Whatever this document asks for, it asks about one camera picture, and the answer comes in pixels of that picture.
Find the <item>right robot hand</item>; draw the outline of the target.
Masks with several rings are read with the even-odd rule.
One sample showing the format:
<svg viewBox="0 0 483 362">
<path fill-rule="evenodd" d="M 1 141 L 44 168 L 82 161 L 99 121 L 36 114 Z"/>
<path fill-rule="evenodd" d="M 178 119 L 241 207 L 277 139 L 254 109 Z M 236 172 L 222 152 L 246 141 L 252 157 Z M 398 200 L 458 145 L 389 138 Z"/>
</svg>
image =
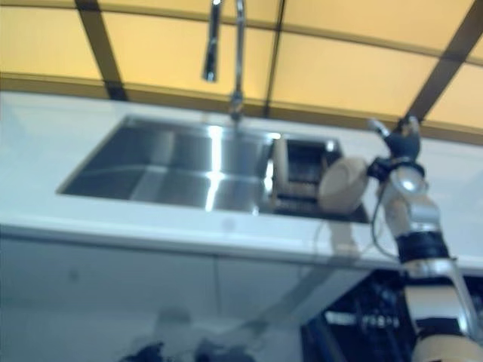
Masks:
<svg viewBox="0 0 483 362">
<path fill-rule="evenodd" d="M 380 136 L 393 158 L 417 159 L 420 152 L 420 122 L 417 117 L 408 115 L 400 118 L 392 130 L 378 119 L 369 118 L 368 127 Z"/>
</svg>

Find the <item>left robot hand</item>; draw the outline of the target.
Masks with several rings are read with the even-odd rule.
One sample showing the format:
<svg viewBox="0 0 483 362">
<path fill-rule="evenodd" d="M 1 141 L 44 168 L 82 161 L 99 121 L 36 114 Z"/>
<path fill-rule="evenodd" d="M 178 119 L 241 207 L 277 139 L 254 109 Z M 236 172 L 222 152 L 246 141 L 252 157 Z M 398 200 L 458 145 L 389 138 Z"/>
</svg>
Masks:
<svg viewBox="0 0 483 362">
<path fill-rule="evenodd" d="M 128 355 L 125 360 L 133 362 L 162 362 L 165 360 L 162 356 L 164 345 L 163 342 L 146 345 L 133 354 Z"/>
</svg>

